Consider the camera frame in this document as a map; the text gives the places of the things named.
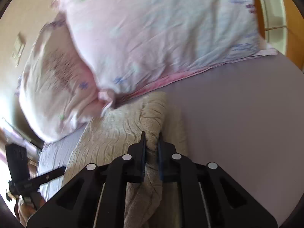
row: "towel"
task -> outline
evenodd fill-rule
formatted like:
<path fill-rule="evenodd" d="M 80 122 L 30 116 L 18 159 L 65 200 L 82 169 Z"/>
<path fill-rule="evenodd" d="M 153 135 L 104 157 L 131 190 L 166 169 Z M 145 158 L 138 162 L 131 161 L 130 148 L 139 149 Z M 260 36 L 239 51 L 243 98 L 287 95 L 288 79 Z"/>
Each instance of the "towel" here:
<path fill-rule="evenodd" d="M 166 94 L 155 92 L 132 104 L 109 110 L 102 119 L 92 119 L 72 152 L 63 184 L 89 163 L 98 166 L 109 164 L 116 157 L 127 153 L 129 145 L 138 143 L 141 132 L 145 131 L 145 177 L 141 184 L 127 184 L 124 227 L 152 227 L 159 215 L 155 215 L 152 221 L 149 219 L 158 207 L 168 204 L 162 202 L 163 186 L 157 164 L 158 136 L 162 130 L 167 142 L 175 144 L 178 152 L 187 154 L 180 117 L 176 108 L 167 105 Z M 178 207 L 170 211 L 178 213 Z"/>

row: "pink pillowcase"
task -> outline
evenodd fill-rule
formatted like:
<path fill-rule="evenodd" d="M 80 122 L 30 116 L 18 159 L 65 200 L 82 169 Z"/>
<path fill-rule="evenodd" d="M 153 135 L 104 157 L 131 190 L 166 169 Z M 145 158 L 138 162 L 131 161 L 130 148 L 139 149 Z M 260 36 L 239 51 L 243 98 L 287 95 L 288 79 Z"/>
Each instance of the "pink pillowcase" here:
<path fill-rule="evenodd" d="M 56 0 L 100 95 L 133 97 L 259 51 L 254 0 Z"/>
<path fill-rule="evenodd" d="M 19 102 L 31 128 L 45 142 L 54 142 L 100 117 L 112 101 L 107 95 L 98 99 L 93 74 L 59 14 L 41 30 L 22 74 Z"/>

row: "bed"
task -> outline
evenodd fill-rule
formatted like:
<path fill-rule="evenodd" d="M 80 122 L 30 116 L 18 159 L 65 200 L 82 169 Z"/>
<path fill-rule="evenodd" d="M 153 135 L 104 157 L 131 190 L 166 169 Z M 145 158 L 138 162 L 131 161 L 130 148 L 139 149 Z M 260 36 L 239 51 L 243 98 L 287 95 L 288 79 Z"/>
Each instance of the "bed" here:
<path fill-rule="evenodd" d="M 304 192 L 303 86 L 302 72 L 278 54 L 226 64 L 160 90 L 182 110 L 190 158 L 217 162 L 288 227 Z M 84 128 L 45 144 L 38 174 L 66 165 Z M 42 195 L 51 198 L 61 181 L 42 186 Z"/>

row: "wall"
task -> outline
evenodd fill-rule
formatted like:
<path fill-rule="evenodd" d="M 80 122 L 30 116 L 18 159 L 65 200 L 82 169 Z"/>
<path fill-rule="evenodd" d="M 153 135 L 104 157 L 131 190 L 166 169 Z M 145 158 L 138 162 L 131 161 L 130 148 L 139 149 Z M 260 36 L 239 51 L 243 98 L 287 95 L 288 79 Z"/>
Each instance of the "wall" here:
<path fill-rule="evenodd" d="M 0 19 L 0 118 L 4 117 L 31 138 L 36 138 L 36 135 L 30 129 L 14 92 L 40 29 L 56 15 L 50 8 L 52 1 L 12 0 Z M 15 67 L 10 56 L 19 32 L 26 45 L 19 66 Z"/>

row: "wrinkled fabric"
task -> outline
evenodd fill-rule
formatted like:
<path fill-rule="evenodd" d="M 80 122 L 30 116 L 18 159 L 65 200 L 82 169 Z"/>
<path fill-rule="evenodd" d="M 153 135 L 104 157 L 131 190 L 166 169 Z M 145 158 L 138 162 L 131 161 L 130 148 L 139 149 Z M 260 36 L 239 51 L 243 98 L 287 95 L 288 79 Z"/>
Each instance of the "wrinkled fabric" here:
<path fill-rule="evenodd" d="M 19 102 L 29 125 L 42 140 L 54 142 L 100 117 L 112 101 L 110 93 L 98 99 L 93 74 L 59 14 L 42 28 L 22 74 Z"/>
<path fill-rule="evenodd" d="M 69 160 L 63 184 L 66 184 L 87 164 L 98 166 L 109 164 L 113 159 L 127 153 L 129 145 L 140 141 L 141 132 L 147 139 L 145 178 L 141 184 L 127 184 L 125 206 L 125 228 L 139 228 L 149 224 L 148 220 L 162 203 L 162 181 L 158 173 L 158 135 L 162 130 L 167 142 L 174 143 L 178 152 L 186 154 L 185 133 L 181 116 L 171 109 L 167 114 L 166 95 L 150 93 L 135 103 L 110 110 L 103 119 L 92 119 L 88 123 L 77 147 Z M 178 192 L 172 192 L 178 198 Z M 178 206 L 168 210 L 176 216 Z"/>
<path fill-rule="evenodd" d="M 254 0 L 56 0 L 54 4 L 65 12 L 100 96 L 108 90 L 118 98 L 141 95 L 259 51 Z"/>

